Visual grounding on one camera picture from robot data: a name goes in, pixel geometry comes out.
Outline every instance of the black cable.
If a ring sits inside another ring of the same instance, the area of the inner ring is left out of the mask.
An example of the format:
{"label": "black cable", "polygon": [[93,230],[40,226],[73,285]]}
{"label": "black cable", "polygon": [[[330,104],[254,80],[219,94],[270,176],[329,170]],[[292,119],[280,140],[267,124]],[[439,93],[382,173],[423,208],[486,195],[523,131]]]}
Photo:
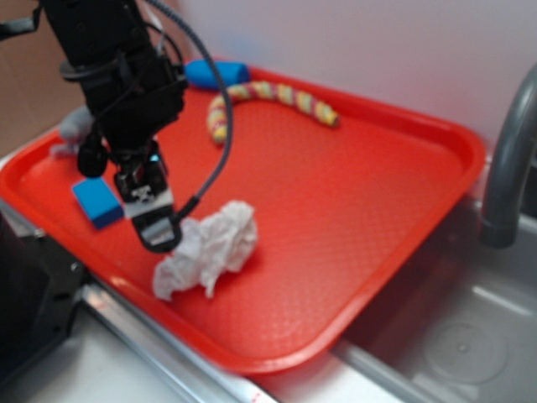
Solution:
{"label": "black cable", "polygon": [[179,46],[177,45],[177,43],[168,35],[166,34],[162,29],[160,29],[159,27],[157,27],[156,25],[148,22],[148,21],[145,21],[145,25],[152,29],[153,31],[159,33],[159,34],[163,34],[164,35],[164,39],[166,40],[166,42],[168,42],[168,44],[172,47],[172,49],[174,50],[174,53],[175,55],[177,56],[177,59],[179,60],[179,62],[184,65],[185,64],[185,61],[183,59],[183,55],[181,54],[181,51],[179,49]]}
{"label": "black cable", "polygon": [[149,67],[154,63],[154,60],[151,60],[149,63],[147,63],[142,70],[138,73],[137,76],[134,77],[134,79],[131,81],[128,88],[122,92],[121,95],[119,95],[116,99],[114,99],[112,102],[110,102],[104,109],[102,109],[96,116],[94,123],[99,122],[104,115],[109,113],[113,108],[115,108],[121,101],[123,101],[125,98],[127,98],[138,86],[140,81],[143,79],[145,74],[149,71]]}
{"label": "black cable", "polygon": [[218,68],[216,67],[214,60],[212,59],[211,55],[207,51],[206,47],[203,45],[203,42],[201,42],[196,32],[194,32],[194,30],[183,20],[183,18],[179,15],[179,13],[177,13],[173,8],[169,7],[168,5],[160,2],[160,0],[144,0],[144,1],[152,5],[153,7],[157,8],[167,18],[171,19],[174,23],[176,23],[177,26],[194,43],[196,48],[200,51],[201,55],[205,59],[207,65],[209,66],[211,73],[215,77],[216,84],[218,85],[220,92],[222,93],[222,97],[224,99],[224,103],[226,106],[227,136],[226,136],[226,142],[224,143],[224,150],[222,151],[222,157],[220,158],[220,161],[218,162],[218,165],[216,166],[216,168],[213,170],[211,175],[207,178],[206,182],[201,186],[200,190],[187,202],[187,204],[181,210],[179,210],[175,214],[175,216],[172,219],[172,222],[178,223],[180,219],[185,217],[190,211],[194,209],[197,202],[203,197],[203,195],[211,187],[212,183],[221,174],[224,166],[226,165],[226,162],[229,158],[229,154],[231,152],[231,147],[232,147],[232,142],[233,142],[232,102],[229,97],[229,94],[227,93],[226,84],[224,80],[222,79],[222,76],[220,75],[220,72],[218,71]]}

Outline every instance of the white wall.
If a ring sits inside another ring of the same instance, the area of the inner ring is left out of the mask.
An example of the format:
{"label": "white wall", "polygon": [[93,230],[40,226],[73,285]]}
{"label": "white wall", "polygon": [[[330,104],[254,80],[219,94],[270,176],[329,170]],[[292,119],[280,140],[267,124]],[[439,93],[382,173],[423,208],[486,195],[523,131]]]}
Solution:
{"label": "white wall", "polygon": [[495,144],[537,62],[535,0],[177,0],[217,55],[440,118]]}

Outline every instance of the drain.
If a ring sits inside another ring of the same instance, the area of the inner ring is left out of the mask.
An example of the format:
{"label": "drain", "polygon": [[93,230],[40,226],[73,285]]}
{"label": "drain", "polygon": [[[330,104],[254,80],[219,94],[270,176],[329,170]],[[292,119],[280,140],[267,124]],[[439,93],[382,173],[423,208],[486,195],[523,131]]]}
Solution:
{"label": "drain", "polygon": [[427,364],[440,376],[467,384],[489,380],[508,359],[506,343],[482,328],[464,322],[442,323],[425,336]]}

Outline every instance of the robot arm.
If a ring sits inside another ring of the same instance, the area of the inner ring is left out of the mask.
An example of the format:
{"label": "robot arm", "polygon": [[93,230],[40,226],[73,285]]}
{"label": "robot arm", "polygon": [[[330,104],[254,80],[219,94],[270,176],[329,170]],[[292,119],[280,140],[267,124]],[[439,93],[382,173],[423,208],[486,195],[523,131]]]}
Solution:
{"label": "robot arm", "polygon": [[171,250],[180,241],[178,227],[156,242],[143,231],[173,214],[154,135],[183,109],[183,65],[152,46],[134,0],[40,3],[67,56],[60,73],[80,83],[95,118],[78,154],[79,171],[98,177],[109,160],[115,164],[115,185],[143,245],[153,252]]}

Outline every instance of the sink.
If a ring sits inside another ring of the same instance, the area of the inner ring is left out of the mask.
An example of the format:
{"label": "sink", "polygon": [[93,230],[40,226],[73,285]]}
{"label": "sink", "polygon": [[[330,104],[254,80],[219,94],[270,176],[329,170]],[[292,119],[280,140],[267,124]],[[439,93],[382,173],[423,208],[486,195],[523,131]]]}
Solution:
{"label": "sink", "polygon": [[343,339],[425,400],[535,401],[537,222],[523,216],[513,247],[489,249],[477,214],[462,201]]}

